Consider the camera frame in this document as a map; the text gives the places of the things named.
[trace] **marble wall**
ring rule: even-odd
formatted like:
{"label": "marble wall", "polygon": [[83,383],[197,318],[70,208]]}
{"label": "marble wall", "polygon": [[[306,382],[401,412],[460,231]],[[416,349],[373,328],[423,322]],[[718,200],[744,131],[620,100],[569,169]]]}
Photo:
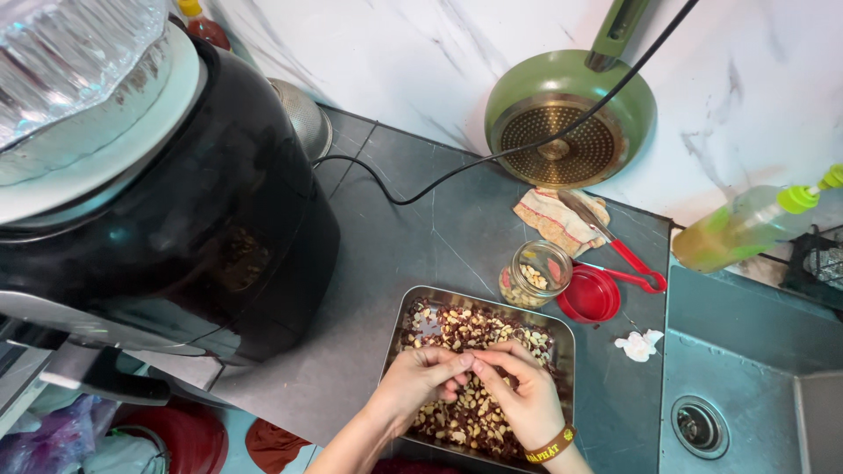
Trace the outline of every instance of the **marble wall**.
{"label": "marble wall", "polygon": [[[684,2],[652,0],[634,62]],[[328,105],[485,154],[483,113],[510,67],[588,49],[610,0],[206,0],[235,52]],[[590,191],[691,224],[758,184],[813,184],[843,162],[843,3],[702,0],[644,67],[647,149]],[[843,191],[817,212],[843,224]]]}

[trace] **black power cord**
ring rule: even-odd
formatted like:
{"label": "black power cord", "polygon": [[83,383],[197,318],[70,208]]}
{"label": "black power cord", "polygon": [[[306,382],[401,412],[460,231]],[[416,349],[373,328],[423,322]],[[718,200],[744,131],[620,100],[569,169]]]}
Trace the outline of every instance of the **black power cord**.
{"label": "black power cord", "polygon": [[507,156],[508,154],[514,154],[514,153],[522,152],[524,150],[529,150],[531,148],[540,147],[541,145],[544,145],[545,143],[550,143],[550,142],[556,140],[557,138],[565,137],[573,129],[582,125],[586,120],[588,120],[589,117],[594,115],[598,110],[600,110],[604,105],[606,105],[606,103],[608,103],[610,100],[612,100],[612,98],[615,97],[615,95],[618,92],[620,92],[620,90],[623,89],[624,86],[627,83],[629,83],[632,80],[632,78],[635,77],[636,74],[638,74],[638,71],[640,71],[641,68],[644,67],[645,64],[647,64],[647,61],[649,61],[650,58],[652,57],[652,55],[655,54],[656,51],[658,51],[658,48],[660,48],[662,46],[662,44],[668,39],[670,34],[673,33],[674,30],[676,30],[676,27],[679,26],[680,23],[682,23],[682,20],[685,19],[685,16],[687,16],[688,13],[690,13],[690,10],[696,5],[696,3],[698,1],[699,0],[688,0],[685,3],[685,5],[676,14],[674,19],[670,20],[670,23],[664,29],[664,31],[662,31],[662,34],[659,35],[658,38],[656,38],[656,40],[652,43],[652,45],[649,48],[647,48],[647,51],[644,52],[644,55],[641,56],[641,59],[639,59],[635,63],[635,65],[632,66],[632,68],[630,68],[629,72],[626,73],[626,75],[620,81],[618,81],[618,83],[612,88],[612,90],[610,90],[603,97],[603,99],[599,100],[597,102],[597,104],[594,104],[594,106],[592,106],[592,108],[590,108],[590,109],[586,110],[584,113],[582,113],[570,125],[568,125],[567,127],[561,129],[559,132],[556,132],[553,135],[550,135],[549,137],[547,137],[543,140],[539,140],[538,142],[530,143],[528,145],[522,145],[522,146],[516,147],[516,148],[510,148],[509,150],[502,151],[498,154],[490,154],[489,156],[484,156],[483,158],[477,159],[476,161],[472,161],[471,163],[464,164],[464,165],[460,166],[459,168],[457,168],[456,170],[452,170],[452,171],[448,172],[445,176],[439,178],[438,180],[435,180],[430,186],[424,188],[424,190],[422,190],[420,193],[416,194],[414,197],[411,197],[410,199],[405,199],[404,201],[399,201],[399,200],[395,199],[394,197],[392,197],[392,195],[389,194],[389,191],[386,190],[386,186],[384,186],[384,182],[381,181],[378,174],[375,173],[374,170],[372,170],[372,168],[368,164],[363,163],[360,159],[352,158],[350,156],[345,156],[345,155],[341,155],[341,154],[330,154],[328,156],[323,156],[322,158],[315,159],[311,163],[311,165],[315,167],[317,164],[320,164],[323,161],[326,161],[328,159],[346,159],[348,161],[353,161],[354,163],[357,163],[357,164],[361,165],[363,168],[365,168],[366,171],[368,171],[372,175],[372,177],[374,177],[375,181],[378,182],[378,186],[380,186],[380,189],[384,192],[386,198],[389,199],[389,202],[392,202],[396,206],[406,206],[407,204],[412,204],[413,202],[418,201],[420,198],[422,198],[424,195],[426,195],[428,192],[430,192],[430,190],[432,190],[434,187],[442,184],[443,181],[447,180],[448,178],[450,178],[453,175],[456,175],[457,173],[460,173],[462,171],[467,170],[468,168],[471,168],[472,166],[477,166],[480,163],[484,163],[486,161],[491,161],[493,159],[498,159],[498,158],[501,158],[503,156]]}

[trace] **stainless steel tray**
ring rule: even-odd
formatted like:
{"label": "stainless steel tray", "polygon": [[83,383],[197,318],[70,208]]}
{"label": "stainless steel tray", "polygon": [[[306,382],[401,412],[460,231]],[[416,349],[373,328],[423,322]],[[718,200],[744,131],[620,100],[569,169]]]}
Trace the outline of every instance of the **stainless steel tray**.
{"label": "stainless steel tray", "polygon": [[[547,331],[550,335],[550,339],[553,341],[553,346],[550,348],[550,363],[554,364],[559,370],[558,373],[563,375],[564,379],[560,380],[560,382],[563,385],[566,385],[566,387],[569,389],[567,390],[568,395],[563,396],[560,399],[562,412],[565,414],[565,419],[568,420],[569,423],[574,423],[573,406],[575,347],[574,335],[573,332],[571,332],[571,328],[569,328],[567,324],[560,320],[553,319],[545,315],[535,313],[533,311],[522,310],[520,308],[515,308],[506,304],[499,304],[493,301],[474,298],[465,294],[453,293],[439,288],[417,286],[410,288],[410,290],[408,290],[407,293],[404,295],[404,299],[401,301],[401,307],[398,311],[398,318],[395,321],[395,330],[392,333],[392,341],[389,344],[389,352],[386,354],[384,370],[381,373],[382,379],[384,377],[384,374],[386,374],[386,371],[389,366],[395,360],[395,357],[401,352],[402,345],[400,343],[400,338],[401,332],[403,331],[402,328],[404,327],[404,318],[408,317],[407,309],[410,307],[410,304],[412,304],[413,301],[416,300],[416,298],[427,298],[431,307],[431,312],[434,313],[439,309],[439,306],[444,304],[462,306],[467,310],[489,309],[495,313],[498,313],[499,315],[502,315],[507,319],[518,321],[524,326],[530,328],[541,327],[542,329]],[[521,472],[547,472],[545,468],[539,465],[530,464],[526,460],[494,458],[466,446],[451,444],[447,441],[442,441],[440,439],[429,439],[428,437],[420,434],[408,433],[402,436],[402,438],[420,444],[425,444],[427,446],[431,446],[440,450],[450,451],[474,459],[491,462],[492,464],[496,464],[499,466],[509,467],[511,469],[515,469]]]}

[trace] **tissue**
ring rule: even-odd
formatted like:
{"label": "tissue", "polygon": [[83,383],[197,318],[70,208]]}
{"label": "tissue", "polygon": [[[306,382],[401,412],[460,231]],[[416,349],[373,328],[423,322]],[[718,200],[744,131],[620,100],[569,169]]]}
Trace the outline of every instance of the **tissue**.
{"label": "tissue", "polygon": [[663,332],[647,330],[647,334],[631,332],[626,339],[615,339],[616,347],[623,347],[626,356],[636,362],[646,362],[651,354],[656,353],[656,342],[664,336]]}

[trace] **jar of peanuts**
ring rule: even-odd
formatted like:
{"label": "jar of peanuts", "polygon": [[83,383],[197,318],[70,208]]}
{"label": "jar of peanuts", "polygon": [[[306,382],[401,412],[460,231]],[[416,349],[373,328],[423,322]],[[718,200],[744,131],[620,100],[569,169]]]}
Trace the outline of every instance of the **jar of peanuts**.
{"label": "jar of peanuts", "polygon": [[559,245],[531,240],[501,270],[497,284],[507,303],[534,310],[567,288],[572,270],[571,257]]}

